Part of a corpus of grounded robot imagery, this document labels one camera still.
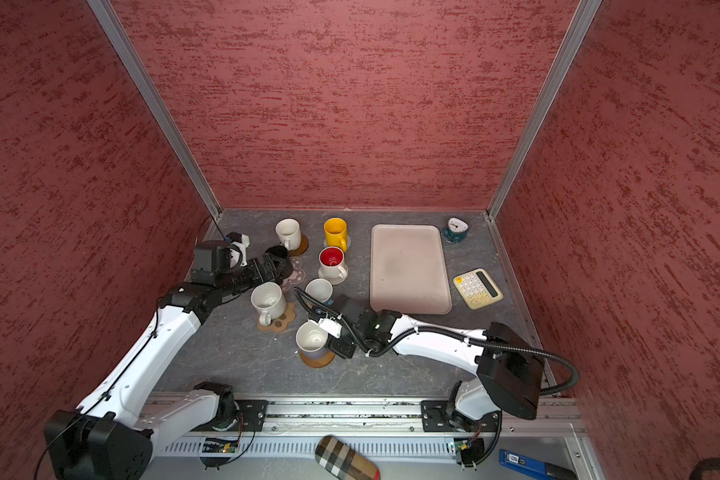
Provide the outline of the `black mug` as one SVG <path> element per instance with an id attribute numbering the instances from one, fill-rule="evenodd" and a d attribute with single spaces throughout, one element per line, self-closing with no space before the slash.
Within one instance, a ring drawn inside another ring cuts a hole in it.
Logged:
<path id="1" fill-rule="evenodd" d="M 282 259 L 287 259 L 290 256 L 288 248 L 283 245 L 272 246 L 266 250 L 266 253 Z"/>

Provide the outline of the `pink flower coaster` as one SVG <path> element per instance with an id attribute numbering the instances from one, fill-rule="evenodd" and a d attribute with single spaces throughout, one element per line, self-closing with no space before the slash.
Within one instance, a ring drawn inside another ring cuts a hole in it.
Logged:
<path id="1" fill-rule="evenodd" d="M 306 273 L 302 269 L 302 260 L 300 257 L 290 257 L 288 259 L 289 266 L 284 270 L 289 275 L 283 279 L 281 289 L 284 293 L 289 292 L 295 286 L 302 284 L 306 280 Z"/>

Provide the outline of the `white mug with handle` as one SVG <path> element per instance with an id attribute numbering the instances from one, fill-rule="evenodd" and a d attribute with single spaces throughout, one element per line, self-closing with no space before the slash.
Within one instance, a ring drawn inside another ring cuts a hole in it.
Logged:
<path id="1" fill-rule="evenodd" d="M 295 251 L 301 247 L 301 225 L 297 220 L 292 218 L 283 219 L 277 223 L 275 230 L 280 244 L 288 251 Z"/>

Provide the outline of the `dark amber round coaster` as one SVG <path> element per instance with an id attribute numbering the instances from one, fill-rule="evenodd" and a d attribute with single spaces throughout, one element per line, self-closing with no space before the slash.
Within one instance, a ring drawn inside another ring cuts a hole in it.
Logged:
<path id="1" fill-rule="evenodd" d="M 310 242 L 309 242 L 308 237 L 304 233 L 302 233 L 299 246 L 294 250 L 290 250 L 289 256 L 290 257 L 299 257 L 299 256 L 303 255 L 308 250 L 309 245 L 310 245 Z"/>

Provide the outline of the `white blue mug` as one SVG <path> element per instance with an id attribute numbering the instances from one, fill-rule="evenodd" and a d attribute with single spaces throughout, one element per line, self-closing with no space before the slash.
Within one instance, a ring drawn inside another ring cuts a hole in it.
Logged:
<path id="1" fill-rule="evenodd" d="M 312 299 L 325 305 L 330 305 L 333 300 L 333 285 L 326 279 L 318 278 L 309 282 L 305 292 Z"/>

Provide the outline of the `cork paw print coaster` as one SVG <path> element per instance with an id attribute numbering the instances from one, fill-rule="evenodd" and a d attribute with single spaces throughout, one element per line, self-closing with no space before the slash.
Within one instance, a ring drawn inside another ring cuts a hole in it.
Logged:
<path id="1" fill-rule="evenodd" d="M 282 333 L 289 328 L 295 319 L 296 306 L 293 302 L 288 302 L 285 312 L 280 317 L 273 319 L 268 326 L 260 323 L 257 323 L 256 326 L 262 332 Z"/>

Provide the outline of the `white mug back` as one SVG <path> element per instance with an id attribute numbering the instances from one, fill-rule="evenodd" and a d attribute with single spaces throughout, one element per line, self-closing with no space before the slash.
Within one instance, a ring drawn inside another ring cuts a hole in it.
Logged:
<path id="1" fill-rule="evenodd" d="M 328 351 L 329 334 L 322 330 L 317 323 L 308 320 L 302 324 L 296 333 L 296 344 L 300 351 L 311 358 L 320 358 Z"/>

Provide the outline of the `red interior mug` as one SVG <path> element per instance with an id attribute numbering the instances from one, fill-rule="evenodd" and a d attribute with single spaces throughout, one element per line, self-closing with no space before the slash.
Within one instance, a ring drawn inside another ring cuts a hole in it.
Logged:
<path id="1" fill-rule="evenodd" d="M 336 247 L 326 247 L 320 252 L 319 255 L 319 267 L 321 264 L 330 266 L 339 264 L 346 265 L 345 253 L 341 249 Z"/>

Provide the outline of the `brown wooden round coaster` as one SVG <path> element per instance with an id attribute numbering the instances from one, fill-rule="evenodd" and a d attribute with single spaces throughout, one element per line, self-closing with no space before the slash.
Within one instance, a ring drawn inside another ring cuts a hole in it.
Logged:
<path id="1" fill-rule="evenodd" d="M 335 353 L 332 351 L 328 351 L 320 358 L 311 358 L 302 351 L 299 352 L 299 356 L 305 365 L 313 369 L 324 368 L 325 366 L 329 365 L 336 357 Z"/>

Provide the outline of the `yellow mug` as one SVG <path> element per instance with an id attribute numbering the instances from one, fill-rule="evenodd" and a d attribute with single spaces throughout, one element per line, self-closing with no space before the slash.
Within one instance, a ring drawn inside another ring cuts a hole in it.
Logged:
<path id="1" fill-rule="evenodd" d="M 330 218 L 329 220 L 327 220 L 324 223 L 323 229 L 324 229 L 324 239 L 325 239 L 326 247 L 339 248 L 335 245 L 335 241 L 333 240 L 334 236 L 337 234 L 340 234 L 342 232 L 348 233 L 347 222 L 344 219 L 338 218 L 338 217 Z"/>

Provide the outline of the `multicolour woven round coaster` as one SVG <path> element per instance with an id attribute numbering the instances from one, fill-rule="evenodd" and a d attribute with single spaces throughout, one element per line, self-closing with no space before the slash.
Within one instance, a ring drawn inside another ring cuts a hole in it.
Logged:
<path id="1" fill-rule="evenodd" d="M 327 280 L 332 285 L 343 283 L 348 278 L 348 268 L 345 264 L 339 265 L 323 265 L 318 269 L 318 275 L 321 279 Z"/>

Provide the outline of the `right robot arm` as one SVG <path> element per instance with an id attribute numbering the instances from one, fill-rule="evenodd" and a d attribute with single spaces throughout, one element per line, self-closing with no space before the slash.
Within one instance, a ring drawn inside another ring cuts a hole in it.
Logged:
<path id="1" fill-rule="evenodd" d="M 486 329 L 458 329 L 427 323 L 393 310 L 375 312 L 342 295 L 330 306 L 316 306 L 317 324 L 331 339 L 343 341 L 345 357 L 361 350 L 379 358 L 388 353 L 444 363 L 473 376 L 454 387 L 448 422 L 465 430 L 488 414 L 506 412 L 537 418 L 539 401 L 572 389 L 580 380 L 568 359 L 533 348 L 504 323 Z"/>

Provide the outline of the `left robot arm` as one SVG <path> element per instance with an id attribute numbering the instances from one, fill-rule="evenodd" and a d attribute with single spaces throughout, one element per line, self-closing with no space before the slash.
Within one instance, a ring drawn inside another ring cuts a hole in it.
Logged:
<path id="1" fill-rule="evenodd" d="M 199 426 L 245 431 L 232 387 L 217 382 L 141 416 L 158 380 L 215 308 L 268 282 L 281 286 L 292 271 L 282 246 L 244 261 L 240 248 L 209 242 L 196 249 L 195 264 L 189 281 L 158 299 L 149 325 L 107 378 L 74 410 L 59 410 L 46 423 L 44 455 L 56 478 L 138 479 L 157 453 Z"/>

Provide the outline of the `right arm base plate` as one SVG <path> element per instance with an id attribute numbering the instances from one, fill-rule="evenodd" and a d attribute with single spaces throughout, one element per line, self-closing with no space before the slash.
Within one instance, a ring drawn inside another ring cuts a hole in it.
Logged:
<path id="1" fill-rule="evenodd" d="M 496 432 L 498 417 L 493 413 L 473 420 L 456 410 L 450 400 L 423 400 L 420 403 L 422 424 L 425 432 L 477 433 Z"/>

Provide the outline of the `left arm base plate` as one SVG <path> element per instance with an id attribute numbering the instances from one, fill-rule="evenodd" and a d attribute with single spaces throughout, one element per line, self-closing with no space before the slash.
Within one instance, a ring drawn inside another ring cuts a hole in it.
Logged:
<path id="1" fill-rule="evenodd" d="M 268 406 L 266 400 L 224 400 L 210 423 L 211 428 L 219 432 L 260 432 Z"/>

